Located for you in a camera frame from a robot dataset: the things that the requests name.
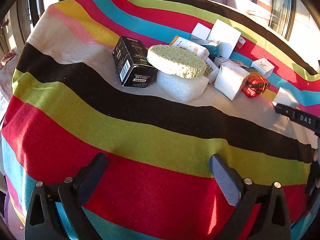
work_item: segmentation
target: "green stripe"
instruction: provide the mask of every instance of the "green stripe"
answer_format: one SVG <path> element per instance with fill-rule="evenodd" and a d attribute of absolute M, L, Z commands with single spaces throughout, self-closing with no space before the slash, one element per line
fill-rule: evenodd
<path fill-rule="evenodd" d="M 232 147 L 224 139 L 201 139 L 112 118 L 94 110 L 63 83 L 43 84 L 28 72 L 16 70 L 12 82 L 13 94 L 21 101 L 39 108 L 82 141 L 113 154 L 172 171 L 211 177 L 209 158 L 219 153 L 230 167 L 255 183 L 307 183 L 310 164 Z"/>
<path fill-rule="evenodd" d="M 310 75 L 304 68 L 299 66 L 297 63 L 295 63 L 290 57 L 288 57 L 284 52 L 282 52 L 276 45 L 272 44 L 270 41 L 267 41 L 265 38 L 260 36 L 259 34 L 252 31 L 250 28 L 247 28 L 246 26 L 237 23 L 233 20 L 230 20 L 226 17 L 223 17 L 219 14 L 215 14 L 212 12 L 209 12 L 207 10 L 203 10 L 200 8 L 196 8 L 192 5 L 183 4 L 183 3 L 177 3 L 177 2 L 171 2 L 171 1 L 164 1 L 164 0 L 128 0 L 134 5 L 144 7 L 144 8 L 154 8 L 154 9 L 161 9 L 161 10 L 169 10 L 173 12 L 183 13 L 186 15 L 194 16 L 199 19 L 202 19 L 204 21 L 210 22 L 214 24 L 217 19 L 225 22 L 226 24 L 229 24 L 230 26 L 234 27 L 235 29 L 241 31 L 241 35 L 250 41 L 252 41 L 254 44 L 257 44 L 258 46 L 262 47 L 266 51 L 268 51 L 270 54 L 275 56 L 277 59 L 279 59 L 281 62 L 286 64 L 289 68 L 293 69 L 298 75 L 300 75 L 302 78 L 308 81 L 317 81 L 320 79 L 320 74 L 316 74 L 314 76 Z"/>

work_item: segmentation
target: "barcode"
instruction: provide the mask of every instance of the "barcode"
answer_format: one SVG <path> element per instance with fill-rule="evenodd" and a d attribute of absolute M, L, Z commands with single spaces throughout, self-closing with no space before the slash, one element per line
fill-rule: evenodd
<path fill-rule="evenodd" d="M 120 79 L 121 79 L 121 82 L 124 80 L 124 77 L 125 75 L 127 74 L 127 72 L 129 71 L 130 69 L 130 64 L 129 64 L 129 60 L 127 60 L 120 72 Z"/>

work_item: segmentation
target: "sponge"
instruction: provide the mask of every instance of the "sponge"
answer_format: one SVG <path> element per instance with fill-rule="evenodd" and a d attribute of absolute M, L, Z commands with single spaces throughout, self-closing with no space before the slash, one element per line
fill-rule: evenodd
<path fill-rule="evenodd" d="M 148 62 L 158 70 L 182 78 L 196 78 L 207 68 L 204 60 L 184 48 L 154 45 L 148 50 Z"/>
<path fill-rule="evenodd" d="M 157 74 L 157 84 L 180 103 L 188 103 L 201 96 L 208 82 L 205 76 L 188 79 L 161 71 Z"/>

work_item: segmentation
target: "blue gripper pad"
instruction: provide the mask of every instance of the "blue gripper pad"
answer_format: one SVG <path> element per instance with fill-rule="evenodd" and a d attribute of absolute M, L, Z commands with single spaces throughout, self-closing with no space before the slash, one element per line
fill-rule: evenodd
<path fill-rule="evenodd" d="M 212 155 L 210 158 L 210 170 L 217 181 L 223 195 L 225 196 L 228 204 L 237 206 L 241 200 L 242 189 L 237 184 L 236 179 L 232 178 L 234 174 L 230 174 L 230 169 L 226 163 L 217 155 Z"/>

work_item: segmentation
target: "white foam packaging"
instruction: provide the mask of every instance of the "white foam packaging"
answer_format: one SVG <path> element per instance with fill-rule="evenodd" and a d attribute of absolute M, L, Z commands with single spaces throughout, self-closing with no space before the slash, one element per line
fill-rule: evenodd
<path fill-rule="evenodd" d="M 219 73 L 219 68 L 209 58 L 205 60 L 205 63 L 207 65 L 207 68 L 204 71 L 204 76 L 206 76 L 209 79 L 209 84 L 211 84 L 216 80 L 217 75 Z"/>
<path fill-rule="evenodd" d="M 220 41 L 219 48 L 221 57 L 229 58 L 240 38 L 240 35 L 240 31 L 221 20 L 216 20 L 207 40 Z"/>
<path fill-rule="evenodd" d="M 201 45 L 198 45 L 198 44 L 194 43 L 193 41 L 189 41 L 189 40 L 182 38 L 182 37 L 179 37 L 179 36 L 176 36 L 171 41 L 171 43 L 169 45 L 171 45 L 173 47 L 186 49 L 186 50 L 192 52 L 193 54 L 197 55 L 202 60 L 206 60 L 210 54 L 209 51 L 205 47 L 202 47 Z"/>
<path fill-rule="evenodd" d="M 296 109 L 298 106 L 298 101 L 293 96 L 293 94 L 289 90 L 281 88 L 281 87 L 279 88 L 278 93 L 277 93 L 275 99 L 273 99 L 272 103 L 274 106 L 276 104 L 282 104 L 285 106 L 292 107 L 294 109 Z"/>
<path fill-rule="evenodd" d="M 193 29 L 190 39 L 191 41 L 196 41 L 196 40 L 206 40 L 209 33 L 210 29 L 201 23 L 197 23 L 196 27 Z"/>
<path fill-rule="evenodd" d="M 265 78 L 270 77 L 271 73 L 273 72 L 273 69 L 275 68 L 275 66 L 273 66 L 264 57 L 252 62 L 251 66 L 254 67 Z"/>
<path fill-rule="evenodd" d="M 203 75 L 188 79 L 161 71 L 157 73 L 157 85 L 180 103 L 188 103 L 201 96 L 208 82 L 209 79 Z"/>
<path fill-rule="evenodd" d="M 220 71 L 214 83 L 214 87 L 227 98 L 233 100 L 244 87 L 249 72 L 239 67 L 232 61 L 220 64 Z"/>

